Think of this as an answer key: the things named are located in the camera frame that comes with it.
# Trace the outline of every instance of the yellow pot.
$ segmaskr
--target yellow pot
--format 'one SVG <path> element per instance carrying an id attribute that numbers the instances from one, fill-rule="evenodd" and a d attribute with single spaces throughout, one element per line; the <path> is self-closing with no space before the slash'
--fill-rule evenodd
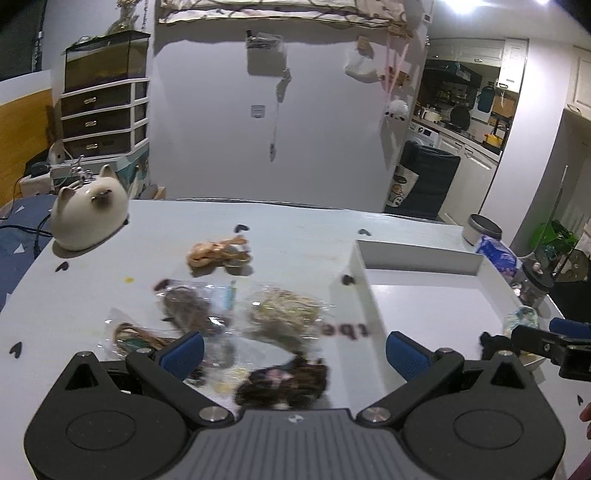
<path id="1" fill-rule="evenodd" d="M 485 136 L 486 143 L 492 145 L 493 147 L 500 148 L 503 144 L 503 139 L 501 137 L 497 137 L 496 135 L 486 134 Z"/>

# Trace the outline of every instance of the drawer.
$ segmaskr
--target drawer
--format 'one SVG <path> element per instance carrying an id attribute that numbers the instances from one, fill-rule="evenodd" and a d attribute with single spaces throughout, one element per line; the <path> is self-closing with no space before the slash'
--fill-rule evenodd
<path id="1" fill-rule="evenodd" d="M 135 83 L 135 99 L 140 100 L 148 96 L 148 82 Z"/>
<path id="2" fill-rule="evenodd" d="M 148 104 L 142 103 L 141 105 L 136 105 L 134 107 L 134 122 L 139 122 L 146 118 L 146 114 L 148 112 Z"/>
<path id="3" fill-rule="evenodd" d="M 129 109 L 84 115 L 69 120 L 62 120 L 64 137 L 81 137 L 82 135 L 124 130 L 130 127 Z"/>
<path id="4" fill-rule="evenodd" d="M 131 103 L 131 84 L 101 88 L 91 92 L 79 93 L 61 99 L 61 115 L 91 112 L 101 108 L 129 105 Z"/>
<path id="5" fill-rule="evenodd" d="M 102 135 L 64 142 L 64 148 L 73 158 L 80 155 L 99 157 L 101 155 L 125 154 L 131 150 L 130 134 Z"/>
<path id="6" fill-rule="evenodd" d="M 137 145 L 141 141 L 148 138 L 148 125 L 142 125 L 134 130 L 134 143 Z"/>

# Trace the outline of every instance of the drawer handle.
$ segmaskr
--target drawer handle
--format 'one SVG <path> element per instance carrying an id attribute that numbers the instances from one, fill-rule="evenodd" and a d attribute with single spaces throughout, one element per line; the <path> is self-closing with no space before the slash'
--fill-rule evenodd
<path id="1" fill-rule="evenodd" d="M 485 164 L 485 163 L 481 162 L 480 160 L 478 160 L 478 159 L 477 159 L 477 158 L 475 158 L 475 157 L 472 157 L 472 154 L 474 153 L 473 151 L 471 151 L 471 150 L 468 150 L 468 149 L 465 149 L 465 151 L 466 151 L 466 153 L 467 153 L 467 156 L 468 156 L 468 158 L 469 158 L 470 160 L 472 160 L 472 161 L 473 161 L 473 162 L 474 162 L 476 165 L 478 165 L 478 166 L 480 166 L 480 167 L 484 168 L 485 170 L 491 170 L 491 169 L 492 169 L 492 167 L 490 167 L 489 165 L 487 165 L 487 164 Z"/>
<path id="2" fill-rule="evenodd" d="M 581 109 L 578 106 L 574 106 L 571 105 L 570 103 L 567 104 L 567 106 L 573 111 L 573 112 L 577 112 L 579 115 L 582 115 L 583 112 L 581 112 Z"/>

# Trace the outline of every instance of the orange dried object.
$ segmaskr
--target orange dried object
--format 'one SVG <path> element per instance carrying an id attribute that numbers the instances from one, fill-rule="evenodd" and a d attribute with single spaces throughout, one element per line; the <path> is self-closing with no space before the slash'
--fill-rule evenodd
<path id="1" fill-rule="evenodd" d="M 187 254 L 187 265 L 191 268 L 205 267 L 211 263 L 227 263 L 231 261 L 248 262 L 251 256 L 245 248 L 238 249 L 233 245 L 247 245 L 242 235 L 219 242 L 204 242 L 193 245 Z"/>

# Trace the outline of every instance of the black chair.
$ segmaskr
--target black chair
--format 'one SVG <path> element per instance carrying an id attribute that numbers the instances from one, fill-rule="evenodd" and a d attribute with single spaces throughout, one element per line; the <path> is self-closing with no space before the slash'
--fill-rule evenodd
<path id="1" fill-rule="evenodd" d="M 437 214 L 460 165 L 460 157 L 409 140 L 404 145 L 400 164 L 415 172 L 418 179 L 399 207 L 387 206 L 384 212 L 437 220 Z"/>

